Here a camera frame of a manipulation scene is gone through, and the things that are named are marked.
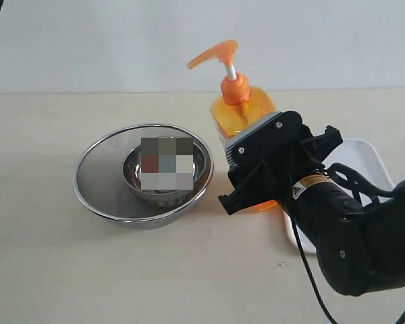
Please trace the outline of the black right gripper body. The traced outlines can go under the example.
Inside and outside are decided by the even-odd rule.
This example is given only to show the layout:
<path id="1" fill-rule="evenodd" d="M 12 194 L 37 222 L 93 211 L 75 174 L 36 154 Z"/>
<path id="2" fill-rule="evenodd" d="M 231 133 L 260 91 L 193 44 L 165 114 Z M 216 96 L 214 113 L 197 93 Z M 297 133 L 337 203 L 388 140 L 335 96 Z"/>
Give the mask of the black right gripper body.
<path id="1" fill-rule="evenodd" d="M 264 126 L 247 130 L 227 143 L 227 196 L 230 215 L 275 200 L 292 219 L 326 219 L 327 185 L 317 184 L 294 198 L 295 185 L 307 176 L 324 174 L 327 133 L 314 135 L 308 126 Z"/>

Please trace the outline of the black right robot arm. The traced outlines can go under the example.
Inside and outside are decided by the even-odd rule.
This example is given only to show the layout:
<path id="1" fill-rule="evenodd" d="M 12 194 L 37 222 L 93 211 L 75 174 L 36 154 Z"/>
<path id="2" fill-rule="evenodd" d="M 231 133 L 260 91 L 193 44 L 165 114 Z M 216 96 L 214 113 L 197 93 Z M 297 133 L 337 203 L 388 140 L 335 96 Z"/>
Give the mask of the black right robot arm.
<path id="1" fill-rule="evenodd" d="M 342 163 L 326 167 L 341 143 L 330 126 L 319 136 L 304 125 L 238 136 L 225 150 L 234 189 L 219 201 L 234 214 L 274 200 L 313 244 L 339 294 L 405 287 L 405 180 L 384 190 Z"/>

